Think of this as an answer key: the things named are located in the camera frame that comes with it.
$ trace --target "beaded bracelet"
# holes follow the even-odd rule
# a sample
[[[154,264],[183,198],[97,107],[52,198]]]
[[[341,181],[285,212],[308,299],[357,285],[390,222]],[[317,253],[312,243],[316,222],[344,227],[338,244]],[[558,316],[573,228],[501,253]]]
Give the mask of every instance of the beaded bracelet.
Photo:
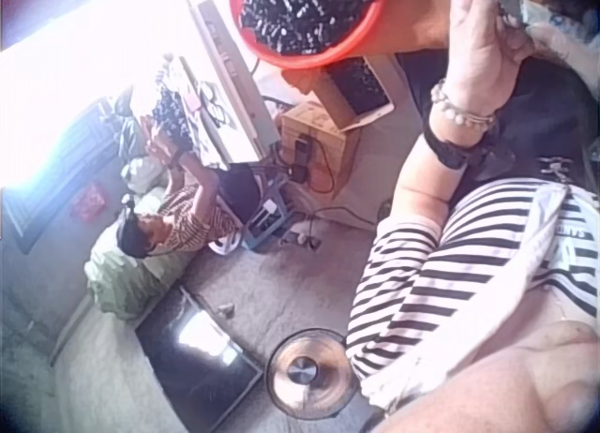
[[[496,122],[496,116],[478,116],[471,112],[465,112],[454,105],[446,93],[443,91],[445,79],[441,79],[431,90],[431,101],[434,105],[439,105],[447,119],[453,121],[458,126],[466,126],[487,131]]]

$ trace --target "gray floor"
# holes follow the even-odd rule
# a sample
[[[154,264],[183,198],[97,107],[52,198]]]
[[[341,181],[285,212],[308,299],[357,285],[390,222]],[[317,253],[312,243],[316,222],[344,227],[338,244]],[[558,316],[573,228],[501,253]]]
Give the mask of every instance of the gray floor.
[[[210,306],[235,303],[229,331],[263,363],[286,336],[308,327],[346,332],[353,293],[373,233],[320,222],[317,252],[274,245],[265,254],[229,257],[203,253],[187,270],[185,286]],[[93,309],[56,363],[65,431],[72,433],[185,431],[154,380],[131,327]],[[252,391],[221,432],[358,431],[372,413],[357,396],[336,419],[300,422]]]

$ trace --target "small box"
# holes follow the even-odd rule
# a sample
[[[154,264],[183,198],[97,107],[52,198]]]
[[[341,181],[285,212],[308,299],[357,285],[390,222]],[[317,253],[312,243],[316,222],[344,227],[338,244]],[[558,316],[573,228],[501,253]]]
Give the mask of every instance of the small box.
[[[282,76],[301,93],[307,95],[314,92],[339,130],[352,130],[371,124],[393,112],[410,93],[403,70],[394,55],[370,55],[363,58],[387,97],[387,103],[369,112],[356,113],[327,71],[327,67],[286,69],[282,71]]]
[[[328,202],[346,186],[353,170],[360,132],[340,131],[324,107],[306,102],[282,117],[283,159],[293,163],[296,140],[302,135],[313,138],[308,163],[308,192]]]

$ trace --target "hair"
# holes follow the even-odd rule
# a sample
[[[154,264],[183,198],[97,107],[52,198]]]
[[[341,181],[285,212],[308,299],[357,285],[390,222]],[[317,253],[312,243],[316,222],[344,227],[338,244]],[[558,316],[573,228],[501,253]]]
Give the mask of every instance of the hair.
[[[140,228],[140,219],[133,211],[134,208],[135,201],[129,198],[119,220],[119,228],[116,231],[116,244],[129,257],[143,260],[148,257],[152,247],[148,236]]]

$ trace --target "red bucket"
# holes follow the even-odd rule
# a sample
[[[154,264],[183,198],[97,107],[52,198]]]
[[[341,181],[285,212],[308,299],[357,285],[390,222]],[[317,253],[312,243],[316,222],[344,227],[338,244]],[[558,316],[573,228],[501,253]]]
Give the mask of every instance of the red bucket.
[[[244,0],[230,0],[233,23],[246,42],[248,48],[263,61],[284,69],[306,69],[322,67],[346,58],[352,51],[359,47],[368,37],[379,20],[385,0],[374,0],[367,10],[363,20],[347,35],[338,45],[332,46],[324,52],[315,55],[281,55],[269,47],[256,41],[254,33],[249,28],[242,28],[239,24],[240,14]]]

